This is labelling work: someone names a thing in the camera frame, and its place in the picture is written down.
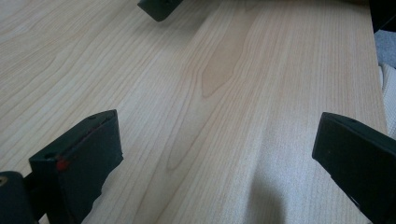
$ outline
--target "screw hole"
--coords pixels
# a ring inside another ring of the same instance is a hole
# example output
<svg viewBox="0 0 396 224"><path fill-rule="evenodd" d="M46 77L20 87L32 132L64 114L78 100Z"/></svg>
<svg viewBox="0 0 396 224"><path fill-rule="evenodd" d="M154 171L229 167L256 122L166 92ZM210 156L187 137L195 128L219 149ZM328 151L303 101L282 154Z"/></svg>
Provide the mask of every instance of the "screw hole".
<svg viewBox="0 0 396 224"><path fill-rule="evenodd" d="M3 185L5 185L8 181L8 178L6 176L1 175L0 176L0 187L2 187Z"/></svg>
<svg viewBox="0 0 396 224"><path fill-rule="evenodd" d="M55 157L55 153L50 152L50 153L47 153L47 154L44 156L44 159L46 159L46 160L51 160L51 159L53 159L54 157Z"/></svg>

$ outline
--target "wooden table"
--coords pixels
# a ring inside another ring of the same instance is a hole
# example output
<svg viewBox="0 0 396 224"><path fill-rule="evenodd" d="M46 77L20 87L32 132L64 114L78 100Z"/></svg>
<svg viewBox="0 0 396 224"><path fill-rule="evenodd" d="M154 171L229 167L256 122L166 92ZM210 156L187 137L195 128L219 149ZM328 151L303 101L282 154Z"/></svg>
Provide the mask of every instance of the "wooden table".
<svg viewBox="0 0 396 224"><path fill-rule="evenodd" d="M365 3L2 1L0 68L2 171L118 110L85 223L368 223L311 158L323 111L386 130Z"/></svg>

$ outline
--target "clamp jaw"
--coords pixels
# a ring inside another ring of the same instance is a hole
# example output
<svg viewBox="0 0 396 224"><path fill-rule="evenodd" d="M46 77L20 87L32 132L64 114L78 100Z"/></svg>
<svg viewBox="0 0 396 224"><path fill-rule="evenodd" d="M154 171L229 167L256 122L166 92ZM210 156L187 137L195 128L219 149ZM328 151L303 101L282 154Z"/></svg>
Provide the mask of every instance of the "clamp jaw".
<svg viewBox="0 0 396 224"><path fill-rule="evenodd" d="M373 223L396 223L396 141L323 113L312 157Z"/></svg>
<svg viewBox="0 0 396 224"><path fill-rule="evenodd" d="M117 111L90 116L29 159L32 173L0 173L1 223L81 223L122 161Z"/></svg>

